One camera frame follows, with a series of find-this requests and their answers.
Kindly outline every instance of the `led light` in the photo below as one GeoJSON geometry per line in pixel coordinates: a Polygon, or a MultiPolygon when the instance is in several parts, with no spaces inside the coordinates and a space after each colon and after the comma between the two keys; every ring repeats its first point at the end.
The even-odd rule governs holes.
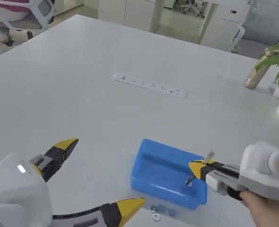
{"type": "Polygon", "coordinates": [[[18,165],[17,168],[19,169],[19,171],[21,171],[21,173],[26,172],[26,170],[24,169],[24,167],[22,165],[18,165]]]}

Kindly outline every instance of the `gold bottle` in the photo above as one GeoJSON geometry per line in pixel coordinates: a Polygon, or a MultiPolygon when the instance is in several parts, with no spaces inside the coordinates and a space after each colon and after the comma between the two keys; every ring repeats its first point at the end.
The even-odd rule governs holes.
{"type": "MultiPolygon", "coordinates": [[[[261,63],[263,60],[271,57],[271,56],[277,56],[279,54],[279,51],[273,50],[273,51],[268,51],[266,48],[265,54],[262,56],[262,58],[256,63],[255,66],[257,66],[259,63],[261,63]]],[[[258,83],[261,81],[263,76],[266,74],[266,72],[269,70],[270,65],[263,65],[258,72],[256,72],[256,69],[254,68],[251,70],[249,73],[247,79],[244,81],[244,86],[248,89],[255,89],[258,83]]]]}

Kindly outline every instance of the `table surface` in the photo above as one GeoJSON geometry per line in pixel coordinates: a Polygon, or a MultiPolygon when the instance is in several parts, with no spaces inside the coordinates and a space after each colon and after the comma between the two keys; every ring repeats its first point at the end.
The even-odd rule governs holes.
{"type": "MultiPolygon", "coordinates": [[[[256,60],[133,28],[74,16],[0,56],[0,160],[25,159],[80,139],[48,182],[54,213],[136,197],[131,168],[144,138],[239,164],[259,140],[279,146],[279,100],[242,82],[256,60]],[[116,72],[187,91],[178,98],[111,80],[116,72]]],[[[212,190],[208,202],[160,222],[142,208],[127,227],[253,226],[246,208],[212,190]]]]}

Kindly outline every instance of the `human hand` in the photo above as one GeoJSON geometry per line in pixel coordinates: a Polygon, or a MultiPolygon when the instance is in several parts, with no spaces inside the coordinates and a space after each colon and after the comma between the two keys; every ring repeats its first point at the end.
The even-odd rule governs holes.
{"type": "Polygon", "coordinates": [[[279,201],[261,197],[253,192],[240,193],[257,227],[279,227],[279,201]]]}

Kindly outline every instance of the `electrical socket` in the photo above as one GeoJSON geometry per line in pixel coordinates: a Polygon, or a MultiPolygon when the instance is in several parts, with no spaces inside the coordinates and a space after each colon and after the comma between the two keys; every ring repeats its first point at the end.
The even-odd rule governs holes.
{"type": "Polygon", "coordinates": [[[167,95],[186,98],[186,92],[181,88],[173,88],[167,85],[159,84],[145,79],[135,78],[122,73],[115,73],[112,79],[122,83],[131,84],[138,87],[164,93],[167,95]]]}

